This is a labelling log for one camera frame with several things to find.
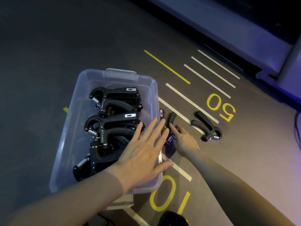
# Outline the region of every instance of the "storage box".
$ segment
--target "storage box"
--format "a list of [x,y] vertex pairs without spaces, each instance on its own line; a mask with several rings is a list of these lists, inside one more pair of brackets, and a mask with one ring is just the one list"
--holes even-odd
[[[52,193],[77,183],[72,173],[73,167],[89,153],[89,144],[92,142],[92,137],[84,131],[84,124],[89,117],[98,113],[94,102],[89,99],[89,94],[100,86],[108,89],[137,87],[143,106],[139,119],[146,127],[155,117],[160,121],[158,88],[153,78],[116,69],[84,70],[77,79],[53,165],[49,183]],[[160,153],[157,163],[161,161]],[[158,189],[161,182],[162,174],[129,193],[152,192]]]

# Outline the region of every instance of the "cable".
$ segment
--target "cable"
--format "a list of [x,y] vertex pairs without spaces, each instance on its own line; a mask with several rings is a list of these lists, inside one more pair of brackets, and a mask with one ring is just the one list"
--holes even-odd
[[106,226],[109,226],[109,224],[111,223],[113,226],[116,226],[116,224],[109,218],[101,215],[100,213],[97,213],[98,216],[102,217],[103,219],[105,219],[105,221],[107,222],[107,225]]
[[300,131],[299,131],[299,128],[298,128],[298,117],[299,117],[299,113],[296,112],[296,115],[295,115],[295,122],[294,122],[294,130],[295,130],[295,135],[297,134],[297,137],[296,139],[298,138],[299,142],[298,142],[298,146],[301,150],[301,137],[300,137]]

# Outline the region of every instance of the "gray floor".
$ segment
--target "gray floor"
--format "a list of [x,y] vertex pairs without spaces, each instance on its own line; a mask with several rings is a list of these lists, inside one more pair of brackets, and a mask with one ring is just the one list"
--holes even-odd
[[[63,108],[69,106],[77,76],[84,69],[110,67],[153,77],[158,83],[159,96],[188,119],[193,118],[192,113],[197,109],[166,83],[218,119],[224,137],[208,143],[202,143],[200,133],[181,118],[176,118],[175,123],[192,133],[202,150],[214,160],[244,179],[296,225],[301,225],[301,152],[293,134],[295,110],[273,99],[249,77],[224,63],[240,79],[233,77],[198,49],[218,60],[210,51],[128,0],[2,0],[0,6],[1,219],[50,193],[49,179],[66,118]],[[213,93],[221,97],[222,104],[235,107],[230,122],[220,117],[222,108],[213,111],[207,107],[207,98]],[[217,103],[215,99],[211,101],[212,107]],[[160,106],[170,111],[163,104]],[[196,169],[177,153],[171,159],[192,180],[189,182],[174,168],[165,172],[176,182],[175,195],[167,209],[177,212],[188,191],[191,195],[182,214],[190,225],[231,225]],[[164,203],[170,191],[171,184],[164,181],[155,197],[157,206]],[[135,195],[132,209],[155,226],[163,212],[152,209],[149,196]],[[135,225],[122,210],[106,215],[117,225]],[[93,219],[93,224],[98,223],[105,225]]]

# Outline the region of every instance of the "white line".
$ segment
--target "white line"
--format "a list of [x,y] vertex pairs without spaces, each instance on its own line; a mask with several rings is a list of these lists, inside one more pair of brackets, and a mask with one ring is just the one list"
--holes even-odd
[[220,53],[218,53],[216,50],[212,49],[211,47],[209,47],[206,44],[203,44],[205,47],[209,48],[210,50],[212,50],[214,53],[218,54],[220,57],[222,57],[224,60],[227,60],[229,63],[231,63],[233,66],[237,67],[238,69],[240,69],[241,71],[243,71],[242,68],[240,68],[238,65],[236,65],[235,63],[232,63],[230,60],[228,60],[225,56],[222,56]]
[[220,91],[222,94],[226,95],[228,98],[231,98],[228,94],[226,94],[224,91],[222,91],[220,88],[218,88],[216,85],[214,85],[213,83],[211,83],[210,81],[208,81],[207,79],[205,79],[203,76],[201,76],[198,72],[194,71],[193,69],[191,69],[189,66],[187,66],[186,64],[184,64],[185,67],[187,67],[188,69],[190,69],[193,73],[195,73],[197,76],[199,76],[201,79],[203,79],[205,82],[209,83],[210,85],[212,85],[214,88],[216,88],[218,91]]
[[[190,120],[188,120],[186,117],[184,117],[179,111],[177,111],[174,107],[169,105],[166,101],[164,101],[162,98],[159,97],[159,101],[165,105],[167,108],[169,108],[171,111],[175,112],[180,118],[182,118],[184,121],[186,121],[188,124],[190,124]],[[203,135],[205,134],[201,129],[194,127],[196,130],[198,130]]]
[[222,76],[220,76],[219,74],[217,74],[216,72],[214,72],[213,70],[211,70],[209,67],[207,67],[205,64],[201,63],[200,61],[198,61],[195,57],[191,56],[191,58],[195,61],[197,61],[199,64],[201,64],[203,67],[205,67],[207,70],[211,71],[213,74],[215,74],[216,76],[218,76],[220,79],[222,79],[223,81],[225,81],[226,83],[228,83],[230,86],[232,86],[233,88],[235,88],[235,86],[233,84],[231,84],[230,82],[228,82],[226,79],[224,79]]
[[232,73],[231,71],[229,71],[227,68],[225,68],[224,66],[222,66],[221,64],[219,64],[218,62],[216,62],[214,59],[212,59],[211,57],[209,57],[208,55],[206,55],[204,52],[198,50],[198,52],[202,53],[203,55],[205,55],[208,59],[210,59],[211,61],[215,62],[217,65],[219,65],[221,68],[223,68],[224,70],[228,71],[230,74],[232,74],[234,77],[240,79],[240,77],[238,77],[236,74]]
[[[164,159],[165,161],[171,161],[169,158],[166,157],[166,155],[164,155],[162,153],[162,159]],[[173,163],[173,166],[172,166],[176,171],[178,171],[181,175],[183,175],[188,181],[191,182],[192,180],[192,177],[187,174],[185,171],[183,171],[177,164]]]
[[177,91],[175,88],[173,88],[170,84],[166,83],[166,86],[168,86],[170,89],[172,89],[174,92],[176,92],[178,95],[180,95],[182,98],[184,98],[186,101],[188,101],[190,104],[192,104],[195,108],[202,111],[206,116],[208,116],[210,119],[212,119],[215,123],[219,123],[217,119],[215,119],[213,116],[211,116],[209,113],[207,113],[205,110],[203,110],[200,106],[195,104],[193,101],[185,97],[183,94],[181,94],[179,91]]
[[133,209],[127,208],[124,211],[130,215],[139,225],[141,226],[150,226],[144,219],[142,219]]

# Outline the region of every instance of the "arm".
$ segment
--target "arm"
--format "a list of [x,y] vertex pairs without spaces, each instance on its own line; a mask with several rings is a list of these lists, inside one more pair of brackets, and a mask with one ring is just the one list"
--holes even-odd
[[134,187],[156,177],[173,165],[164,162],[154,167],[165,143],[167,129],[154,145],[164,126],[153,120],[140,137],[142,122],[119,160],[106,170],[56,194],[26,206],[11,217],[11,226],[82,226],[111,202]]
[[242,179],[201,152],[197,141],[182,127],[170,124],[175,147],[200,172],[234,226],[294,226],[279,210]]

